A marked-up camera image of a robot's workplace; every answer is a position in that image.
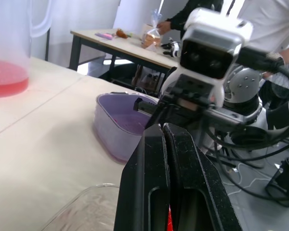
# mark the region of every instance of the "wire bundle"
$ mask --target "wire bundle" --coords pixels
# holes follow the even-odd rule
[[[289,70],[284,67],[284,66],[279,66],[277,67],[277,70],[282,73],[283,75],[285,75],[288,79],[289,79]],[[247,188],[251,187],[252,184],[257,181],[257,180],[265,180],[265,181],[269,181],[271,178],[269,178],[268,176],[265,176],[263,175],[263,173],[261,173],[262,176],[265,176],[265,178],[263,179],[259,179],[259,178],[256,178],[254,179],[250,185],[246,186],[246,187],[242,187],[240,184],[242,183],[242,176],[240,174],[240,181],[239,183],[235,182],[226,172],[226,170],[223,168],[222,166],[222,162],[221,162],[221,158],[227,158],[228,160],[233,160],[233,161],[240,161],[242,162],[241,164],[238,165],[238,171],[239,171],[239,167],[243,164],[243,163],[246,163],[247,161],[257,161],[257,160],[262,160],[262,159],[266,159],[268,157],[271,157],[271,156],[274,156],[274,155],[277,155],[287,149],[289,149],[289,145],[275,151],[275,152],[272,152],[270,154],[266,154],[266,155],[263,155],[263,156],[260,156],[260,157],[255,157],[255,158],[247,158],[247,159],[242,159],[242,158],[233,158],[233,157],[230,157],[229,156],[229,153],[227,153],[228,156],[221,156],[220,152],[218,151],[217,149],[217,144],[223,146],[224,148],[228,148],[228,149],[241,149],[241,150],[257,150],[257,149],[263,149],[263,148],[266,148],[266,147],[269,147],[269,146],[273,146],[274,144],[278,143],[279,141],[282,141],[286,138],[289,137],[289,127],[280,135],[278,135],[277,137],[273,138],[272,140],[270,141],[267,141],[267,142],[262,142],[262,143],[258,143],[258,144],[252,144],[252,145],[235,145],[235,144],[232,144],[232,143],[227,143],[225,142],[223,139],[224,137],[217,137],[217,132],[215,132],[215,134],[213,134],[209,128],[207,128],[206,130],[207,134],[214,140],[214,152],[216,154],[216,159],[217,159],[217,163],[218,165],[220,166],[221,168],[221,171],[223,172],[223,174],[230,180],[230,182],[232,184],[228,184],[228,183],[225,183],[226,185],[231,185],[231,186],[237,186],[240,190],[237,191],[237,192],[232,192],[232,193],[229,193],[228,195],[233,195],[233,194],[236,194],[236,193],[239,193],[241,191],[244,191],[252,196],[255,196],[255,197],[258,197],[260,199],[264,199],[264,200],[269,200],[269,201],[276,201],[276,202],[279,202],[279,201],[289,201],[289,196],[288,197],[278,197],[278,198],[273,198],[273,197],[268,197],[268,196],[263,196],[263,195],[260,195],[260,194],[257,194],[257,193],[254,193],[252,191],[249,191],[247,190]]]

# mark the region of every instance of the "red object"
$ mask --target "red object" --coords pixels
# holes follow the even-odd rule
[[[167,231],[173,231],[170,207],[169,207],[169,213],[168,213],[168,226],[167,226]]]
[[[28,87],[27,71],[12,63],[0,61],[0,97],[21,93]]]

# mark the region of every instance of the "red liquid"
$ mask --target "red liquid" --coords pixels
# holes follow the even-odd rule
[[[17,65],[0,61],[0,97],[6,97],[23,92],[28,87],[27,71]]]

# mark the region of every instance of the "metal table frame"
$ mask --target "metal table frame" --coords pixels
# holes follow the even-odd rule
[[[116,57],[119,57],[122,59],[129,60],[135,64],[139,64],[139,65],[148,67],[150,69],[159,71],[159,72],[164,73],[164,74],[166,74],[169,71],[169,68],[167,68],[167,67],[160,66],[158,64],[154,64],[150,61],[143,60],[143,59],[135,57],[133,55],[124,53],[122,51],[118,51],[118,50],[110,48],[110,47],[106,47],[103,44],[93,42],[93,41],[87,40],[85,38],[81,38],[79,36],[76,36],[76,35],[74,35],[74,37],[73,37],[73,44],[72,44],[72,52],[71,52],[71,59],[70,59],[70,63],[69,63],[69,69],[77,71],[82,45],[85,45],[85,46],[97,49],[99,51],[111,54],[112,59],[111,59],[111,64],[110,64],[109,70],[111,70],[115,67]]]

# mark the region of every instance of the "transparent pitcher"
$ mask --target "transparent pitcher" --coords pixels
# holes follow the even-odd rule
[[[44,20],[32,25],[32,0],[0,0],[0,97],[24,91],[28,86],[31,37],[47,32],[53,0],[48,0]]]

